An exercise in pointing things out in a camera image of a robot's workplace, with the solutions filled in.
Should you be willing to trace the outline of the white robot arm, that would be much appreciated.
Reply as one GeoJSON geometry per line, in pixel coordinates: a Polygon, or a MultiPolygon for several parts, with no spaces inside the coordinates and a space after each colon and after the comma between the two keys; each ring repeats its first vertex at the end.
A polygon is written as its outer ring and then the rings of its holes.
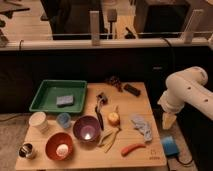
{"type": "Polygon", "coordinates": [[[167,89],[158,104],[163,109],[162,127],[168,130],[177,114],[188,103],[213,121],[213,92],[205,88],[207,72],[198,66],[170,74],[165,81],[167,89]]]}

